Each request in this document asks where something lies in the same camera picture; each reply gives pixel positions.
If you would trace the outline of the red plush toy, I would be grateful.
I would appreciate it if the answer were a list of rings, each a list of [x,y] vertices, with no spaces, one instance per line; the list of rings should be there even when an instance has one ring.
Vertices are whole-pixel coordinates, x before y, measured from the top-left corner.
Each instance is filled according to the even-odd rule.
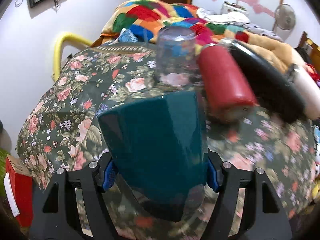
[[[305,63],[303,67],[307,71],[307,73],[311,76],[313,81],[317,84],[317,86],[320,88],[320,75],[317,73],[314,66],[311,64]]]

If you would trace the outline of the dark green ceramic cup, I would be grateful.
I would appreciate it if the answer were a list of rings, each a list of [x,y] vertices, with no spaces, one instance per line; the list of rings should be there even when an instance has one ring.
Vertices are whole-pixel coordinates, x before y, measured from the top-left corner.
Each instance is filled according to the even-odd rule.
[[[119,174],[154,217],[178,222],[204,198],[208,150],[202,98],[180,91],[105,111],[98,118],[111,154],[103,188]]]

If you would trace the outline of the small white cabinet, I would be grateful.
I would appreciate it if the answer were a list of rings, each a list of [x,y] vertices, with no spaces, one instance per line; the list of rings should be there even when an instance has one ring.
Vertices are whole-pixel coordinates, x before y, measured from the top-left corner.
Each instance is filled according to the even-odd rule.
[[[237,12],[240,12],[246,16],[249,15],[248,11],[246,10],[245,7],[241,6],[241,5],[238,5],[236,3],[229,3],[227,1],[224,1],[223,4],[222,4],[222,7],[221,7],[221,12],[220,14],[227,14],[229,12],[232,12],[232,11],[237,11]]]

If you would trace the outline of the floral green cloth cover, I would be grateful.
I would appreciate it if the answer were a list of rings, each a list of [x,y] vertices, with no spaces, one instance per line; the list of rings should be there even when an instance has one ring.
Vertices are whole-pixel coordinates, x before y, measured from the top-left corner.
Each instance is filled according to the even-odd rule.
[[[16,151],[40,190],[58,168],[79,170],[108,152],[97,117],[139,99],[175,92],[155,80],[155,48],[101,46],[77,53],[41,98],[19,135]],[[265,169],[290,220],[294,239],[319,223],[312,197],[315,150],[311,122],[282,122],[256,107],[244,120],[221,124],[207,116],[208,146],[237,168]],[[204,189],[202,205],[178,223],[152,218],[135,204],[122,178],[104,199],[117,231],[129,239],[199,239],[217,201]]]

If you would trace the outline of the white thermos bottle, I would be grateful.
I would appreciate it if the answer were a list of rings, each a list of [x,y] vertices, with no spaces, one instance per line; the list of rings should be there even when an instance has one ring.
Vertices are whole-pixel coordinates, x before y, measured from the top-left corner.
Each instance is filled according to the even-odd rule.
[[[320,112],[319,87],[315,81],[303,67],[296,64],[291,64],[287,71],[287,77],[304,99],[304,114],[310,120],[318,119]]]

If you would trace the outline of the red white box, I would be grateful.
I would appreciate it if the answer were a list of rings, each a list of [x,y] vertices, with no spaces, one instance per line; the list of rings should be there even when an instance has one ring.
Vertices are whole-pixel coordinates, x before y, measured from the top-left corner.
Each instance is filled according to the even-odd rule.
[[[3,182],[13,216],[21,227],[30,227],[33,220],[33,179],[21,159],[7,155]]]

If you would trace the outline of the wooden bed headboard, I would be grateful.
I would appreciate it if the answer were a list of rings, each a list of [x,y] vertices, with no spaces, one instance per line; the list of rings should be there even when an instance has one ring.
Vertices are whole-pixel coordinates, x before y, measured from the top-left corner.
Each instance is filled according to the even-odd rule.
[[[319,60],[320,60],[319,46],[308,37],[308,34],[305,31],[302,33],[298,46],[306,49],[306,52],[309,55],[310,60],[312,61],[312,65],[316,69],[319,69]]]

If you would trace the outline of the grey standing fan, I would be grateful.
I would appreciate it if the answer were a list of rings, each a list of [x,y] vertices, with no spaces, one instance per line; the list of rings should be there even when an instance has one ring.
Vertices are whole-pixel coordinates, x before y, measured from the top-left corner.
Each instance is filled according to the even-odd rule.
[[[291,30],[296,25],[296,15],[294,9],[288,4],[280,4],[274,13],[275,22],[273,31],[277,28]]]

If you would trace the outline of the red cylindrical cup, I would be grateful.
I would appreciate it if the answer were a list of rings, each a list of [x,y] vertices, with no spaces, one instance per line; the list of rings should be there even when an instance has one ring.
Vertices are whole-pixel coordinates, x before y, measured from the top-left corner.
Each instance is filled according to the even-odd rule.
[[[236,122],[257,104],[253,90],[227,48],[213,43],[203,46],[198,65],[207,104],[221,122]]]

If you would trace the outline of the black thermos bottle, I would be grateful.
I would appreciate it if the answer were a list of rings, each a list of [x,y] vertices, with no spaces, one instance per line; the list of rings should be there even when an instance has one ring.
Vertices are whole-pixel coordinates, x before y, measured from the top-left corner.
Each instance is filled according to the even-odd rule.
[[[305,101],[284,74],[237,40],[224,38],[220,44],[225,46],[235,59],[259,105],[277,113],[289,124],[304,115]]]

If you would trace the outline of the colourful patchwork blanket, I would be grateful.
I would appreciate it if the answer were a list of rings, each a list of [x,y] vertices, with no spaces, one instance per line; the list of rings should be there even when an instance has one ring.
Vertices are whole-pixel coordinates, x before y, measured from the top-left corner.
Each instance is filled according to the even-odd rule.
[[[212,23],[201,19],[198,7],[190,4],[169,4],[159,0],[130,0],[120,4],[107,21],[100,35],[101,42],[118,38],[123,29],[129,29],[135,37],[147,38],[156,43],[159,31],[167,26],[191,29],[196,35],[196,54],[209,43],[223,38],[233,38],[266,59],[281,73],[289,66],[304,66],[305,61],[289,44],[267,36],[254,34],[233,24]]]

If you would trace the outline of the white grey striped cloth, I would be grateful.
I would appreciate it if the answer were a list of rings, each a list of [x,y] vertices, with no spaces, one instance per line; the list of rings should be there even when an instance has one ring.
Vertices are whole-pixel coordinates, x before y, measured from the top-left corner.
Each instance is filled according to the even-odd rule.
[[[221,15],[214,15],[211,11],[204,8],[200,8],[197,9],[196,14],[199,18],[206,20],[207,22],[212,24],[237,26],[246,31],[249,31],[250,33],[266,36],[279,42],[283,42],[283,39],[280,36],[278,36],[270,30],[264,29],[256,25],[255,23],[252,23],[245,14],[242,14],[237,11],[231,11],[229,13]]]

